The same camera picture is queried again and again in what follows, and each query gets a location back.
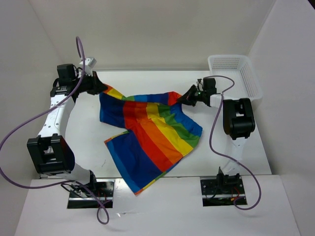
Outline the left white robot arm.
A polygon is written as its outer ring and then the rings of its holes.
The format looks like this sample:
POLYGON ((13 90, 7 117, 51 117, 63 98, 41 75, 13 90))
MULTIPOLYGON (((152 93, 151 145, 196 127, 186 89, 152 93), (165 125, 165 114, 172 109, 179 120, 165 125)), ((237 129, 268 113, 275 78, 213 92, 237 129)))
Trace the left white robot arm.
POLYGON ((65 132, 71 111, 81 93, 97 95, 107 89, 93 71, 94 58, 73 64, 57 66, 58 78, 50 91, 50 111, 35 138, 28 139, 27 148, 35 170, 40 175, 78 181, 86 196, 94 196, 98 183, 94 173, 76 164, 75 156, 65 140, 65 132))

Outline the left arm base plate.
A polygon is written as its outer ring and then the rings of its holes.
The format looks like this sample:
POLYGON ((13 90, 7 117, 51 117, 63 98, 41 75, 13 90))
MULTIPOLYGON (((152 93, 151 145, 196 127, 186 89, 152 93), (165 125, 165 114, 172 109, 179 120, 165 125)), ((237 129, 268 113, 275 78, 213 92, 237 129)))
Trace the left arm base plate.
MULTIPOLYGON (((99 178, 96 180, 94 189, 91 188, 90 191, 93 192, 106 208, 112 208, 114 187, 114 179, 99 178)), ((63 188, 69 192, 67 209, 96 209, 100 206, 96 199, 78 184, 65 184, 63 188)))

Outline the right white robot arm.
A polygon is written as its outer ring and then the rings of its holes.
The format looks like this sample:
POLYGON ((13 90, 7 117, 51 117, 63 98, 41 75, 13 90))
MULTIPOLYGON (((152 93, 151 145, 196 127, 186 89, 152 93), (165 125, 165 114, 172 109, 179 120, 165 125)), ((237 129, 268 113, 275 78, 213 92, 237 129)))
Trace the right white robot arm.
POLYGON ((189 106, 203 102, 208 107, 218 109, 211 128, 209 145, 212 152, 229 159, 223 168, 219 168, 216 176, 216 189, 221 193, 229 192, 239 183, 239 167, 248 171, 252 177, 254 176, 253 172, 241 163, 244 145, 255 130, 252 104, 249 98, 232 98, 224 95, 234 85, 235 82, 229 77, 208 76, 198 79, 197 85, 192 85, 184 95, 177 99, 177 102, 189 106), (215 151, 212 146, 213 133, 219 115, 222 115, 223 130, 228 136, 225 153, 215 151))

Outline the rainbow striped shorts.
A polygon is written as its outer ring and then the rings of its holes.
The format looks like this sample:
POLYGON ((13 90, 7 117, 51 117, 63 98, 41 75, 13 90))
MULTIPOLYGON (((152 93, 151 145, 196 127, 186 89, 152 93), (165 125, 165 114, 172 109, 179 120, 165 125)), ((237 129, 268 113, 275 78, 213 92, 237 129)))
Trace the rainbow striped shorts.
POLYGON ((111 86, 99 95, 100 122, 125 131, 104 143, 130 190, 138 195, 198 145, 203 128, 178 103, 180 94, 124 96, 111 86))

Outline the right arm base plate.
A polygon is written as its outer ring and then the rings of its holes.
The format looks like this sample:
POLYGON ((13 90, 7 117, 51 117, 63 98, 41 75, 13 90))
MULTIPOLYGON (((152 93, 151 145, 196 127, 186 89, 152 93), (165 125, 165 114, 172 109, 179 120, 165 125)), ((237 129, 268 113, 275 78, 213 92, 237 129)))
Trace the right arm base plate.
POLYGON ((247 199, 243 182, 220 183, 214 177, 201 178, 201 196, 204 207, 232 206, 236 200, 236 205, 247 205, 247 199))

